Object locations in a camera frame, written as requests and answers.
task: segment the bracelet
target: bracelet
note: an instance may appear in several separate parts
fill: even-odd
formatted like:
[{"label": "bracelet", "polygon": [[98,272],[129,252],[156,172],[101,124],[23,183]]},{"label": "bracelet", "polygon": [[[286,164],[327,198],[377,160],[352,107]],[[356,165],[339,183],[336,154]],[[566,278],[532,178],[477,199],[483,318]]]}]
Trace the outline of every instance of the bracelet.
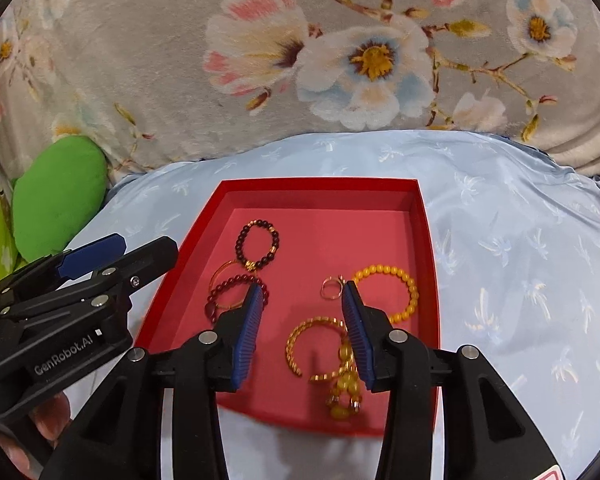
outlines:
[{"label": "bracelet", "polygon": [[218,320],[218,302],[216,301],[218,296],[222,292],[232,288],[235,285],[239,285],[240,283],[257,283],[260,285],[262,287],[262,304],[263,306],[267,306],[267,303],[269,303],[269,291],[267,290],[267,285],[265,285],[257,276],[239,274],[238,276],[224,280],[224,282],[216,286],[216,288],[211,291],[209,297],[206,298],[205,314],[211,323],[215,323]]},{"label": "bracelet", "polygon": [[420,293],[418,292],[418,287],[416,286],[415,280],[406,272],[404,272],[404,270],[399,269],[398,267],[391,267],[387,265],[372,265],[365,267],[364,269],[356,272],[353,275],[352,280],[357,285],[361,280],[364,280],[367,276],[370,276],[372,274],[389,274],[391,276],[397,276],[404,282],[404,284],[409,289],[409,304],[403,312],[396,312],[395,314],[391,314],[389,316],[389,322],[395,324],[409,319],[409,316],[411,316],[416,311],[416,307],[418,306],[418,298],[420,297]]},{"label": "bracelet", "polygon": [[[325,325],[336,328],[341,332],[340,348],[338,348],[338,358],[340,359],[340,367],[337,371],[330,374],[316,374],[309,378],[309,382],[318,383],[322,381],[336,380],[330,389],[330,396],[327,399],[327,407],[331,418],[336,420],[345,420],[351,414],[360,412],[362,406],[362,395],[360,393],[360,376],[356,368],[353,349],[347,336],[347,327],[344,321],[340,321],[335,317],[317,316],[307,319],[300,323],[286,340],[286,364],[289,369],[298,377],[302,376],[302,370],[296,364],[293,351],[294,344],[298,336],[306,329],[316,325]],[[349,395],[349,404],[345,406],[340,403],[342,394]]]},{"label": "bracelet", "polygon": [[[231,267],[234,264],[239,264],[240,262],[238,260],[231,260],[230,262],[225,262],[224,264],[222,264],[218,270],[216,270],[216,272],[214,272],[214,275],[211,277],[211,280],[209,280],[209,293],[211,293],[214,288],[216,288],[216,279],[218,278],[218,276],[220,275],[220,273],[225,270],[227,267]],[[258,273],[256,270],[253,271],[253,275],[257,276]],[[237,301],[237,303],[234,303],[232,305],[220,305],[220,304],[216,304],[216,308],[220,309],[220,310],[231,310],[232,308],[238,308],[239,306],[242,306],[242,302],[241,301]]]},{"label": "bracelet", "polygon": [[[271,233],[272,243],[269,248],[269,252],[265,254],[261,259],[257,262],[252,262],[251,260],[247,260],[244,257],[244,253],[242,252],[242,245],[244,244],[244,240],[249,234],[249,231],[253,226],[262,227]],[[247,225],[242,228],[240,234],[238,235],[238,239],[235,241],[235,256],[236,259],[244,266],[245,269],[253,272],[255,269],[262,269],[269,262],[273,261],[273,258],[276,256],[276,251],[280,248],[280,235],[276,228],[273,227],[273,224],[267,222],[266,220],[251,220]]]}]

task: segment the ring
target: ring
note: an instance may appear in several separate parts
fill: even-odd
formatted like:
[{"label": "ring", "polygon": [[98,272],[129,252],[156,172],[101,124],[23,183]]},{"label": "ring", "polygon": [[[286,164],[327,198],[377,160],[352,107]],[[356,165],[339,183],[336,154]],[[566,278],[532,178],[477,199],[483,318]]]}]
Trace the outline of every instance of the ring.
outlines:
[{"label": "ring", "polygon": [[[324,289],[330,283],[337,283],[338,286],[340,287],[340,290],[338,291],[338,293],[335,296],[328,296],[324,291]],[[342,276],[338,276],[337,278],[334,278],[333,276],[329,276],[326,280],[324,280],[322,282],[322,286],[320,287],[320,297],[324,298],[325,300],[337,300],[340,296],[342,296],[343,290],[344,290],[344,278]]]},{"label": "ring", "polygon": [[[216,272],[214,272],[214,275],[211,277],[211,280],[209,281],[209,293],[211,293],[211,291],[216,288],[216,279],[218,278],[220,273],[223,270],[225,270],[227,267],[231,267],[232,265],[238,265],[238,264],[240,264],[240,262],[238,260],[231,260],[230,262],[225,262],[224,264],[222,264],[220,266],[220,268],[218,270],[216,270]],[[257,276],[258,271],[254,269],[253,275]],[[234,303],[232,305],[220,305],[219,304],[216,306],[216,308],[218,308],[219,310],[231,310],[232,308],[238,308],[240,306],[242,306],[242,302],[238,301],[237,303]]]}]

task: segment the red box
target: red box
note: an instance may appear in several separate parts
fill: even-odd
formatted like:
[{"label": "red box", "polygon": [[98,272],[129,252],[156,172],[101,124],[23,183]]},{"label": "red box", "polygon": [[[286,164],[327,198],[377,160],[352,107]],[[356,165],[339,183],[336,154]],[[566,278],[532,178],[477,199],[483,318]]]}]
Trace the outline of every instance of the red box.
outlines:
[{"label": "red box", "polygon": [[[352,275],[370,265],[404,269],[418,286],[416,314],[398,326],[432,348],[440,345],[438,290],[434,259],[416,180],[391,178],[264,178],[226,180],[218,185],[180,248],[175,268],[164,278],[146,315],[136,345],[149,352],[179,347],[211,328],[204,314],[213,273],[235,259],[235,240],[253,219],[272,222],[280,233],[276,258],[259,276],[270,291],[250,376],[236,394],[219,394],[218,403],[264,422],[336,434],[382,435],[388,394],[363,393],[359,415],[346,421],[329,416],[330,384],[309,383],[313,373],[338,367],[340,336],[325,327],[308,329],[294,354],[304,370],[298,378],[288,369],[285,345],[294,327],[313,316],[342,319],[340,301],[321,298],[329,276]],[[252,229],[245,256],[266,254],[270,235]],[[220,278],[245,270],[236,265]],[[360,281],[369,306],[388,314],[404,310],[409,293],[395,276]],[[244,290],[221,298],[231,303]]]}]

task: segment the green pillow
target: green pillow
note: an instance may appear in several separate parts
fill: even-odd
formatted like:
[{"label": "green pillow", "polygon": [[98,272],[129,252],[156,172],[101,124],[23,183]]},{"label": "green pillow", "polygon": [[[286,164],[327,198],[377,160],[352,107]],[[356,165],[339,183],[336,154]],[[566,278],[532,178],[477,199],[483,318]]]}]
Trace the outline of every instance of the green pillow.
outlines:
[{"label": "green pillow", "polygon": [[88,137],[49,146],[13,190],[13,235],[28,262],[59,253],[96,215],[107,186],[107,163]]}]

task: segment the human hand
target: human hand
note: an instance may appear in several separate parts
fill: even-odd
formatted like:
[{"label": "human hand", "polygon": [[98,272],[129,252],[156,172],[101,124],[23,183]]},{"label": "human hand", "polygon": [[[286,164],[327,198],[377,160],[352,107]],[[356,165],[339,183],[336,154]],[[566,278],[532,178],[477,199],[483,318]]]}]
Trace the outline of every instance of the human hand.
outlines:
[{"label": "human hand", "polygon": [[[31,413],[38,431],[55,446],[62,430],[71,420],[71,407],[65,394],[57,394],[40,404]],[[29,457],[10,436],[0,433],[0,446],[7,454],[13,465],[27,478],[35,478],[30,470]]]}]

